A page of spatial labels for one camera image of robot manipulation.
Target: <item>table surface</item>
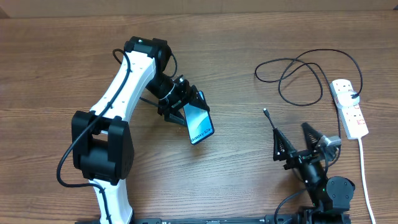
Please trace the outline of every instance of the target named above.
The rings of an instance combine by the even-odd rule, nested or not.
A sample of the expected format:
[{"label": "table surface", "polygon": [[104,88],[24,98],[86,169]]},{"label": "table surface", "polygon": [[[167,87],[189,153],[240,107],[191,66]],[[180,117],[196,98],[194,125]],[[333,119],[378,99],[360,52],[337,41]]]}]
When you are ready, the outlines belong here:
[{"label": "table surface", "polygon": [[[73,114],[88,111],[103,95],[119,68],[111,52],[133,35],[168,40],[178,74],[203,90],[215,126],[212,137],[192,146],[185,128],[166,123],[153,106],[137,104],[130,122],[136,156],[127,178],[136,217],[259,217],[302,189],[283,162],[272,160],[272,131],[262,109],[268,108],[297,149],[305,149],[302,122],[337,134],[326,82],[321,77],[319,103],[298,107],[283,101],[276,83],[259,82],[253,72],[267,60],[333,48],[352,55],[363,71],[369,197],[379,223],[398,222],[398,12],[368,11],[0,20],[0,223],[99,217],[93,189],[66,189],[55,170],[71,143]],[[329,80],[346,78],[359,89],[348,57],[314,52],[302,59],[319,63]],[[287,64],[263,67],[260,76],[277,79]],[[168,73],[173,69],[170,64]],[[320,94],[306,69],[281,89],[299,103]],[[147,91],[143,96],[154,100]],[[334,175],[356,184],[353,223],[369,223],[358,142],[347,140],[344,131],[341,158],[329,171]],[[71,158],[62,177],[86,182]],[[307,193],[280,213],[300,205],[310,205]]]}]

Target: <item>smartphone screen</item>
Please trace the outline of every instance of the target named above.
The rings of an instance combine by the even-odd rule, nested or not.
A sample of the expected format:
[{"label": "smartphone screen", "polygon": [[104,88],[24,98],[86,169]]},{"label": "smartphone screen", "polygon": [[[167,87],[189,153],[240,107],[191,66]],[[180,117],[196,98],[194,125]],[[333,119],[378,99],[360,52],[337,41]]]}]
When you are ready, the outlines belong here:
[{"label": "smartphone screen", "polygon": [[[199,91],[199,95],[206,101],[202,91]],[[214,133],[209,112],[190,104],[185,105],[183,108],[191,144],[198,144]]]}]

